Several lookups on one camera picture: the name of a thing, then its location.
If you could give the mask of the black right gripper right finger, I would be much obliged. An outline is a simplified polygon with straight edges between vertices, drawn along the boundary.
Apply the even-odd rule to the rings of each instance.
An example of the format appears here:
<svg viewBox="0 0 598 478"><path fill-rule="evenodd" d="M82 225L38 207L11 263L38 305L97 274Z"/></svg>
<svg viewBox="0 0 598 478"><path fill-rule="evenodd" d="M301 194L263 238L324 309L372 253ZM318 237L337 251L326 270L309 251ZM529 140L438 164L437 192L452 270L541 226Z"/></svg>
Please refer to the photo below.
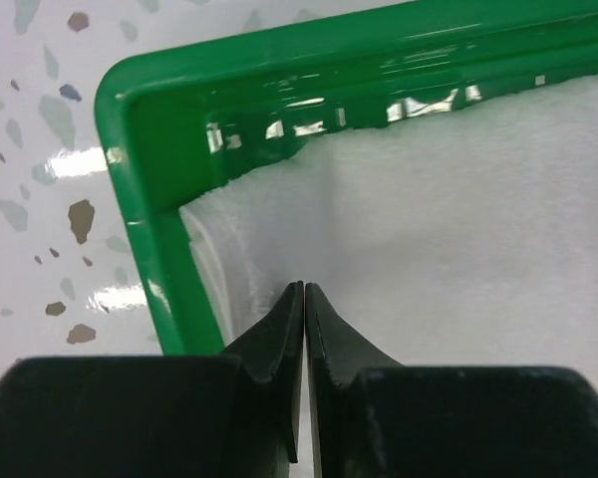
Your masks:
<svg viewBox="0 0 598 478"><path fill-rule="evenodd" d="M598 394L558 366L409 366L305 290L318 477L598 477Z"/></svg>

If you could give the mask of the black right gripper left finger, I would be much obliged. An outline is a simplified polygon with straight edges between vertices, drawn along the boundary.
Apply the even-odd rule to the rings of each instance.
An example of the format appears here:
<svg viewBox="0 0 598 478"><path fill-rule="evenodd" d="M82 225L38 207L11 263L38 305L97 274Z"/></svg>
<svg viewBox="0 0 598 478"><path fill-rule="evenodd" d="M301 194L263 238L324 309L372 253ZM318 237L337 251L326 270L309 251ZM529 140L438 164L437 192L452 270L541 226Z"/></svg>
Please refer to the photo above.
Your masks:
<svg viewBox="0 0 598 478"><path fill-rule="evenodd" d="M0 477L285 477L304 287L212 356L28 358L0 379Z"/></svg>

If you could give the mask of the white towel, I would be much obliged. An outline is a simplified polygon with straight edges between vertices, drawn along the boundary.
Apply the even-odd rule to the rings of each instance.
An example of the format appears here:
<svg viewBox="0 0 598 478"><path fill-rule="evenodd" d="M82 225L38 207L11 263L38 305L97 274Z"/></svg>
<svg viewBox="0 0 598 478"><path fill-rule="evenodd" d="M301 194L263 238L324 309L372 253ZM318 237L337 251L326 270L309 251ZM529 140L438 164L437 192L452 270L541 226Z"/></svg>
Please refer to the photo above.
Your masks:
<svg viewBox="0 0 598 478"><path fill-rule="evenodd" d="M598 76L312 138L179 214L230 338L302 280L402 362L598 368Z"/></svg>

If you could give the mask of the green plastic tray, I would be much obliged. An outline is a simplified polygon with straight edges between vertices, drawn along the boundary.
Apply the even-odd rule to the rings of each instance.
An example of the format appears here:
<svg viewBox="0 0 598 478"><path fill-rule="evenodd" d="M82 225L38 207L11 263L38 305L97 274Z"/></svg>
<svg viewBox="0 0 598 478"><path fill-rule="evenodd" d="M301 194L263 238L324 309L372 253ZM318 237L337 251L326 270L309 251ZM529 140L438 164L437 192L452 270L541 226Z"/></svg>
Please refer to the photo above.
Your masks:
<svg viewBox="0 0 598 478"><path fill-rule="evenodd" d="M134 56L100 141L168 355L222 350L178 215L310 136L380 128L598 74L598 1L411 1Z"/></svg>

